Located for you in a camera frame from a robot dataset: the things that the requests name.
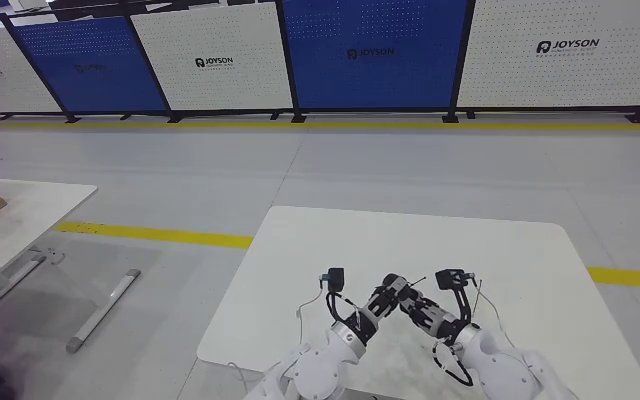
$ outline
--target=white pegboard panel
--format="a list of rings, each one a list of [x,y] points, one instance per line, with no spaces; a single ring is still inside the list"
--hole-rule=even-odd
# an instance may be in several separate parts
[[[638,16],[638,0],[478,0],[458,106],[640,104]]]
[[[292,107],[274,3],[132,19],[172,109]]]
[[[60,112],[60,107],[4,28],[0,28],[2,112]]]

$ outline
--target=blue pegboard panel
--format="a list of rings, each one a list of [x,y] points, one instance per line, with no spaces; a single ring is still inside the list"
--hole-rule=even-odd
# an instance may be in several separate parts
[[[447,107],[467,0],[283,0],[302,108]]]
[[[17,26],[16,31],[69,111],[165,109],[123,17]]]

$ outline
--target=black metal frame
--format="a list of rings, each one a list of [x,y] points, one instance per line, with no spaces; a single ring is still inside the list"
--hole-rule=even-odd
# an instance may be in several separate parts
[[[289,91],[291,92],[291,104],[293,104],[293,123],[303,123],[307,117],[302,115],[298,104],[298,90],[296,89],[296,78],[293,73],[293,62],[291,61],[291,48],[289,47],[289,36],[287,35],[287,23],[284,17],[283,0],[275,0],[276,13],[278,14],[278,26],[280,28],[280,38],[282,40],[282,52],[284,63],[287,67],[287,78],[289,79]]]
[[[475,9],[476,0],[467,0],[467,9],[465,12],[465,19],[463,21],[462,36],[460,42],[460,48],[458,50],[458,59],[456,62],[456,72],[454,77],[454,84],[449,106],[444,107],[355,107],[355,108],[315,108],[304,107],[300,108],[298,103],[298,93],[295,85],[295,77],[293,71],[293,62],[291,59],[291,49],[289,46],[289,37],[287,35],[287,27],[284,16],[283,0],[274,0],[276,3],[276,10],[278,12],[278,23],[280,25],[280,36],[282,37],[282,45],[284,48],[284,58],[287,65],[287,74],[289,75],[289,86],[291,89],[291,99],[293,101],[294,113],[301,115],[302,113],[447,113],[447,116],[443,116],[443,122],[458,122],[455,117],[455,107],[458,99],[458,93],[460,91],[460,84],[462,82],[462,70],[464,67],[464,59],[466,56],[466,49],[469,43],[469,35],[471,33],[471,22],[473,20],[473,11]],[[448,116],[453,115],[455,121],[446,120]]]
[[[18,34],[16,33],[15,27],[13,26],[13,22],[11,22],[11,17],[5,13],[2,13],[0,14],[0,21],[2,21],[2,24],[7,30],[7,33],[11,36],[13,41],[16,43],[16,45],[18,46],[18,48],[20,49],[24,57],[29,62],[29,65],[31,65],[31,68],[33,68],[36,75],[38,75],[38,78],[40,78],[40,81],[42,81],[45,88],[47,88],[47,91],[49,91],[49,94],[51,95],[51,97],[53,97],[53,100],[55,100],[58,107],[60,107],[62,114],[67,118],[67,123],[73,124],[75,122],[78,122],[80,118],[77,118],[76,116],[71,114],[69,110],[66,109],[66,107],[64,106],[64,104],[62,104],[62,101],[60,100],[56,92],[53,90],[49,82],[47,82],[47,80],[44,78],[42,71],[40,71],[40,68],[38,68],[38,66],[36,65],[35,60],[33,59],[33,57],[31,57],[31,54],[29,54],[29,52],[27,51],[25,44],[22,42],[22,39],[20,39],[20,36],[18,36]],[[7,113],[7,114],[18,115],[19,113]]]
[[[277,119],[283,113],[293,113],[293,118],[291,122],[294,123],[302,123],[305,121],[306,116],[302,115],[303,113],[441,113],[445,112],[446,115],[442,117],[442,121],[445,123],[456,123],[458,122],[458,117],[456,116],[456,112],[466,112],[467,118],[475,119],[476,112],[553,112],[553,113],[561,113],[561,112],[574,112],[574,111],[612,111],[612,112],[633,112],[633,115],[627,115],[627,119],[633,123],[640,123],[640,105],[636,106],[580,106],[580,107],[458,107],[458,97],[460,94],[460,86],[462,84],[462,76],[464,72],[464,64],[466,61],[467,49],[469,45],[469,38],[471,35],[471,27],[473,23],[473,16],[475,12],[476,0],[467,0],[467,8],[465,11],[460,47],[458,49],[458,59],[456,62],[456,70],[454,75],[454,83],[451,93],[451,101],[449,106],[447,107],[362,107],[362,108],[300,108],[298,102],[298,93],[296,88],[295,74],[293,69],[293,62],[291,57],[291,48],[289,45],[289,38],[286,29],[286,21],[284,14],[284,4],[283,0],[274,0],[277,16],[278,16],[278,25],[280,29],[280,37],[282,39],[282,49],[284,53],[285,65],[287,68],[287,77],[289,80],[289,90],[291,93],[291,101],[292,108],[277,108],[277,109],[219,109],[219,110],[172,110],[169,102],[166,98],[166,95],[160,85],[158,77],[153,69],[153,65],[149,60],[149,57],[146,53],[146,50],[140,40],[138,32],[135,29],[133,21],[131,20],[131,12],[129,9],[129,5],[144,3],[145,5],[151,4],[164,4],[167,3],[167,0],[150,0],[150,1],[136,1],[136,2],[127,2],[126,0],[118,0],[116,4],[101,4],[101,5],[91,5],[84,7],[73,7],[73,8],[62,8],[56,10],[47,10],[47,11],[36,11],[29,12],[24,14],[16,14],[16,15],[7,15],[1,14],[0,19],[2,23],[7,28],[7,32],[11,35],[16,45],[25,56],[33,70],[36,72],[42,83],[45,85],[53,99],[56,101],[58,106],[61,109],[61,112],[1,112],[0,115],[4,115],[0,118],[0,120],[4,120],[10,118],[14,115],[64,115],[67,118],[68,123],[73,123],[79,120],[76,115],[122,115],[122,120],[129,118],[131,115],[149,115],[149,116],[168,116],[169,121],[171,123],[179,122],[182,118],[188,117],[198,117],[198,116],[222,116],[222,115],[249,115],[249,114],[271,114],[271,119]],[[51,85],[46,81],[44,75],[40,71],[40,69],[35,64],[35,61],[30,56],[29,52],[26,51],[26,46],[20,40],[19,36],[16,34],[14,25],[11,22],[12,18],[21,18],[28,16],[36,16],[36,15],[48,15],[55,14],[56,12],[66,11],[66,10],[78,10],[78,9],[95,9],[100,7],[113,7],[120,6],[122,9],[122,16],[126,19],[127,24],[131,31],[133,32],[133,36],[136,39],[136,43],[140,49],[140,54],[145,60],[145,64],[153,78],[156,89],[160,93],[160,96],[165,105],[165,111],[79,111],[79,112],[70,112],[67,110],[62,104],[60,98],[57,96]],[[162,12],[162,10],[152,10],[148,13]]]
[[[135,39],[136,44],[138,45],[138,50],[140,51],[140,55],[142,55],[142,58],[144,59],[144,63],[147,66],[147,69],[149,70],[149,74],[151,75],[151,79],[153,80],[153,84],[155,85],[156,90],[158,91],[158,94],[160,95],[160,98],[162,99],[162,104],[164,104],[164,108],[165,108],[165,110],[167,112],[167,116],[169,117],[169,121],[167,121],[167,122],[171,123],[171,124],[175,124],[175,123],[180,122],[181,118],[177,118],[176,115],[174,114],[174,112],[171,110],[171,105],[169,104],[169,101],[167,100],[167,96],[165,96],[165,94],[164,94],[164,90],[162,90],[162,86],[160,85],[160,81],[158,80],[158,76],[156,75],[156,71],[153,69],[153,65],[151,64],[151,60],[149,60],[149,56],[147,55],[147,51],[144,49],[142,41],[140,40],[140,36],[138,36],[138,31],[136,31],[136,27],[133,25],[133,21],[131,20],[131,13],[129,12],[129,6],[128,6],[127,1],[126,0],[120,0],[119,4],[120,4],[120,7],[122,9],[122,16],[127,21],[127,25],[129,26],[129,29],[131,30],[131,33],[133,34],[133,38]]]
[[[453,78],[453,89],[451,91],[451,103],[447,115],[442,117],[444,123],[458,123],[456,108],[458,107],[458,96],[460,95],[460,85],[462,85],[462,74],[464,73],[464,62],[467,59],[467,48],[471,37],[471,25],[473,24],[473,14],[476,10],[476,0],[467,0],[467,8],[462,22],[462,33],[460,36],[460,47],[458,48],[458,61],[456,62],[456,72]]]
[[[625,115],[631,123],[640,123],[640,106],[570,106],[570,107],[456,107],[459,112],[465,112],[468,119],[476,119],[476,113],[482,112],[522,112],[522,113],[554,113],[566,112],[632,112]]]

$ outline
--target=pegboard panel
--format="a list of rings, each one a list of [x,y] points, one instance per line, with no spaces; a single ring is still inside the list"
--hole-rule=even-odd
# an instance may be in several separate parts
[[[60,112],[60,107],[11,35],[0,28],[0,113],[3,112]]]
[[[640,104],[640,1],[478,0],[459,107]]]
[[[123,17],[17,26],[16,32],[69,111],[165,110]]]
[[[292,107],[274,3],[132,18],[172,109]]]
[[[302,108],[447,107],[466,0],[284,0]]]

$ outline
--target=white desk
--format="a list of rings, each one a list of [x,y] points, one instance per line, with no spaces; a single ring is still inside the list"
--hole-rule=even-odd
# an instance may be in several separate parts
[[[638,398],[640,367],[565,231],[543,223],[274,207],[198,358],[267,369],[296,348],[295,310],[316,295],[318,275],[332,266],[345,268],[343,293],[357,304],[389,272],[409,280],[426,275],[417,288],[456,314],[453,294],[438,290],[434,273],[475,272],[511,339],[545,354],[581,400]],[[475,292],[468,293],[473,301]],[[332,323],[324,299],[303,312],[305,341],[321,343]],[[486,303],[479,303],[474,321],[506,347]],[[443,379],[432,345],[396,311],[381,321],[360,365],[348,367],[347,387],[401,399],[482,398],[477,388]]]
[[[38,238],[78,208],[97,190],[96,186],[91,185],[0,179],[0,197],[7,201],[7,205],[0,209],[0,271],[16,261]],[[46,256],[38,252],[10,278],[0,275],[0,298],[45,259]],[[105,305],[97,307],[93,315],[69,341],[67,350],[70,353],[78,351],[139,274],[138,270],[130,270],[106,299]]]
[[[0,179],[0,269],[27,251],[33,243],[98,188],[90,185],[11,181]]]

